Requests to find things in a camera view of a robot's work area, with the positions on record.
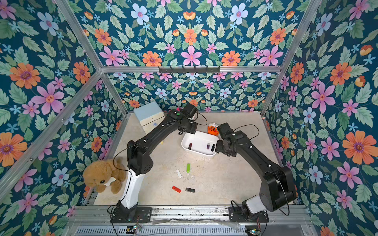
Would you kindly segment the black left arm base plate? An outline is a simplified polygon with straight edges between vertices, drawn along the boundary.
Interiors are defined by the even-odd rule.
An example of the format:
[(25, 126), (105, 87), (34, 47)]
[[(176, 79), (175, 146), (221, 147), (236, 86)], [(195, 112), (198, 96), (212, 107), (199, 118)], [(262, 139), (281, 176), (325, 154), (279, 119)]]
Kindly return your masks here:
[(126, 208), (123, 205), (111, 210), (111, 223), (149, 223), (152, 216), (151, 207), (134, 206)]

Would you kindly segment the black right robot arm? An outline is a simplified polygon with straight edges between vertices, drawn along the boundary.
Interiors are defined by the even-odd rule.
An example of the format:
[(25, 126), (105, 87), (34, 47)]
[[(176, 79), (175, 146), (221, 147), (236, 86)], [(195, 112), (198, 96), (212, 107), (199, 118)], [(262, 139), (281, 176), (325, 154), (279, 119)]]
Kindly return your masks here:
[(243, 131), (234, 131), (229, 124), (218, 127), (221, 140), (215, 151), (227, 156), (242, 156), (256, 171), (261, 186), (259, 194), (242, 203), (245, 212), (274, 212), (297, 198), (294, 177), (288, 167), (281, 167), (265, 156)]

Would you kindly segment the black silver usb drive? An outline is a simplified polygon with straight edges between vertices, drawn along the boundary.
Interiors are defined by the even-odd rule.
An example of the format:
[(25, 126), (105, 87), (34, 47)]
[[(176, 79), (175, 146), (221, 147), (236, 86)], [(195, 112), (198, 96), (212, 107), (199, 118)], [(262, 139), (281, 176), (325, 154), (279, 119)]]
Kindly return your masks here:
[(195, 189), (193, 188), (186, 188), (186, 191), (190, 193), (195, 193)]

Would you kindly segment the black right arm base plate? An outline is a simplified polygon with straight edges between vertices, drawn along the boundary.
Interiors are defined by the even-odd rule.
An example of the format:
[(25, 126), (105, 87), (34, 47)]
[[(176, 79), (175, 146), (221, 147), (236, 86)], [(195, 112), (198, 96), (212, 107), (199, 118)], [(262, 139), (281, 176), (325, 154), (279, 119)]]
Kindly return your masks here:
[(243, 213), (240, 207), (228, 207), (229, 221), (238, 223), (267, 223), (269, 217), (267, 212), (261, 211), (259, 213)]

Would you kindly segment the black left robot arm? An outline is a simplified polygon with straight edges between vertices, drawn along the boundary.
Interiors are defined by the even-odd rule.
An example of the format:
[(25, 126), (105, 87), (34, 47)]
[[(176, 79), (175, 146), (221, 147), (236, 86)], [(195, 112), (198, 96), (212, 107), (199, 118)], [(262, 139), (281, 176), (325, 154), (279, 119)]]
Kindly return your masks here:
[(117, 202), (115, 210), (117, 214), (132, 217), (136, 213), (138, 196), (145, 174), (153, 167), (151, 154), (154, 149), (172, 132), (178, 130), (181, 133), (195, 134), (197, 123), (192, 118), (198, 109), (187, 104), (179, 110), (171, 110), (165, 118), (152, 131), (136, 142), (131, 140), (127, 144), (128, 178), (126, 188), (121, 199)]

